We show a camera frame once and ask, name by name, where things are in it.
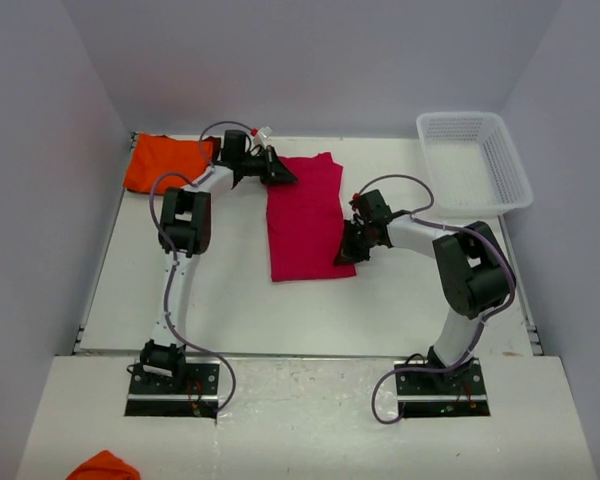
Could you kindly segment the pink t shirt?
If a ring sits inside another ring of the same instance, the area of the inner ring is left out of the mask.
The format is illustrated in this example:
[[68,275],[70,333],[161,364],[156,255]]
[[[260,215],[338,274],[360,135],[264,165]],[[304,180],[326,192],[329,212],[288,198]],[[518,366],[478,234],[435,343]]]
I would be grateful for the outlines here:
[[297,181],[267,188],[271,280],[282,283],[354,277],[353,265],[334,264],[344,233],[340,199],[343,166],[329,152],[284,157],[282,162]]

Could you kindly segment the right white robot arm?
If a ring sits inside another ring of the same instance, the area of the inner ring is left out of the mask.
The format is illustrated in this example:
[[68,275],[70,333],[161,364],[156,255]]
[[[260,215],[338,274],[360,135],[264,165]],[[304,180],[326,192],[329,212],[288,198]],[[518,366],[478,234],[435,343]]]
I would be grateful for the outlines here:
[[344,222],[336,266],[370,259],[371,249],[383,246],[419,253],[433,259],[449,311],[442,331],[420,365],[405,372],[427,372],[428,385],[447,393],[462,379],[464,367],[487,320],[509,307],[516,279],[489,225],[466,226],[425,220],[413,212],[392,211],[379,190],[356,194],[350,201],[353,217]]

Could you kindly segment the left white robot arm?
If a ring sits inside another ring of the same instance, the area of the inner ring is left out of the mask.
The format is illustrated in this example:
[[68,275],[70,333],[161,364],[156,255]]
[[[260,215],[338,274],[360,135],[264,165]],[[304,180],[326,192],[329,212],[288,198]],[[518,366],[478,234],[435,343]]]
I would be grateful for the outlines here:
[[265,186],[293,185],[298,178],[270,143],[271,128],[227,130],[216,158],[197,178],[179,171],[160,175],[149,191],[149,212],[164,253],[165,282],[157,320],[139,357],[140,372],[152,374],[163,391],[175,393],[188,379],[186,350],[221,360],[216,352],[185,338],[193,277],[210,245],[212,201],[254,177]]

